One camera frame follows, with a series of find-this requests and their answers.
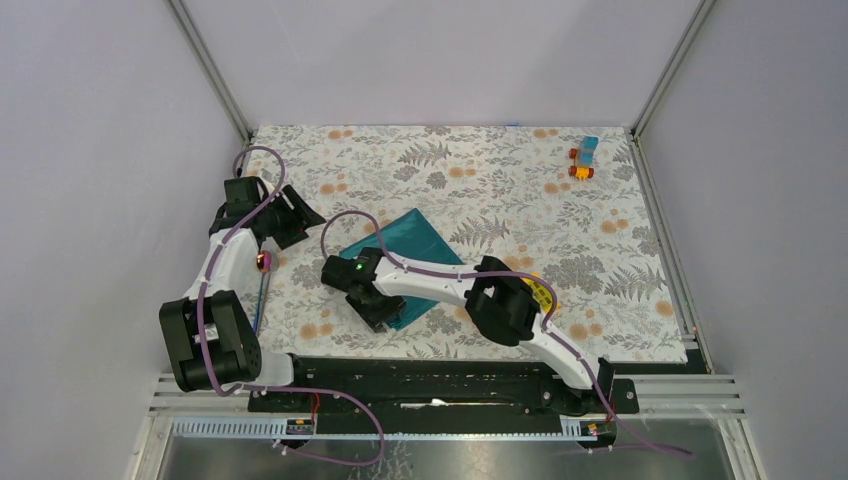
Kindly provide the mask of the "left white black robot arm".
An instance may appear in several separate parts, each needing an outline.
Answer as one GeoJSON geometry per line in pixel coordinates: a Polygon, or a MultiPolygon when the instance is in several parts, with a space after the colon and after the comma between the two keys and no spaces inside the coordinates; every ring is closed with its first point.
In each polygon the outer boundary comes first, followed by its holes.
{"type": "Polygon", "coordinates": [[[158,314],[178,387],[210,390],[208,374],[220,385],[253,382],[262,370],[262,353],[253,322],[241,299],[259,288],[265,241],[285,249],[307,239],[308,229],[324,223],[290,186],[271,196],[258,177],[224,183],[225,201],[208,230],[209,251],[191,287],[158,314]]]}

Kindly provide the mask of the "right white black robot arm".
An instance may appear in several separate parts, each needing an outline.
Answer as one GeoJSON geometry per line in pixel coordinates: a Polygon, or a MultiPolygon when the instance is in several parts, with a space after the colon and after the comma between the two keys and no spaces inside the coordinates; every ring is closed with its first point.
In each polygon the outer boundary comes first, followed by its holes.
{"type": "Polygon", "coordinates": [[[534,298],[530,280],[491,256],[476,265],[442,264],[373,247],[349,259],[331,255],[321,269],[322,283],[343,292],[375,332],[400,317],[409,297],[461,307],[485,339],[521,347],[550,367],[568,392],[568,414],[610,412],[614,368],[566,338],[534,298]]]}

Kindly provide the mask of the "teal cloth napkin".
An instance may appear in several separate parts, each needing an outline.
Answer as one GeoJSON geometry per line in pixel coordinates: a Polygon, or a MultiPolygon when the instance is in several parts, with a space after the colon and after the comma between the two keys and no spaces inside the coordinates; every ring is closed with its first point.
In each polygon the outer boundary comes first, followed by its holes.
{"type": "Polygon", "coordinates": [[[446,287],[439,286],[436,280],[412,278],[414,268],[445,272],[451,265],[463,263],[419,210],[408,211],[338,256],[353,258],[365,247],[376,247],[384,254],[376,269],[376,288],[389,296],[402,296],[406,301],[400,320],[387,328],[403,329],[437,303],[456,301],[457,296],[447,293],[446,287]]]}

